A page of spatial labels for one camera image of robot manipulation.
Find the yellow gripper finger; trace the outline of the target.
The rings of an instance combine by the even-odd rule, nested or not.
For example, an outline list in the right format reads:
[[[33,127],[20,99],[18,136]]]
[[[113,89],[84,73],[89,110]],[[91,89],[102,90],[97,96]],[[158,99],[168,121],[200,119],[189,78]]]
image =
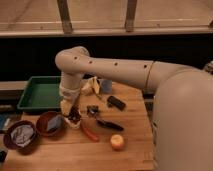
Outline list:
[[[65,99],[63,99],[60,102],[60,108],[61,108],[61,113],[68,117],[70,112],[71,112],[71,108],[72,108],[73,104],[70,101],[67,101]]]

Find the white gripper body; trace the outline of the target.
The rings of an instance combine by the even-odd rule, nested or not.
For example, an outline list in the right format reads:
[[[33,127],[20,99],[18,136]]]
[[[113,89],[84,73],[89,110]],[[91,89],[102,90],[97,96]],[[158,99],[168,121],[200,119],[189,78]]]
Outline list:
[[[80,95],[80,89],[79,88],[69,89],[63,87],[62,85],[59,85],[59,95],[63,99],[70,101],[72,105],[75,105]]]

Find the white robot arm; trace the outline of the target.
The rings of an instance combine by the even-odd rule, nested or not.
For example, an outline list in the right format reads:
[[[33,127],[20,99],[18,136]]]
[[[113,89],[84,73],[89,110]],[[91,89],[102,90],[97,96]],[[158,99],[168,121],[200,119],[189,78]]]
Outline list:
[[[213,171],[213,75],[195,67],[93,58],[82,46],[60,51],[59,92],[74,102],[90,74],[152,93],[155,171]]]

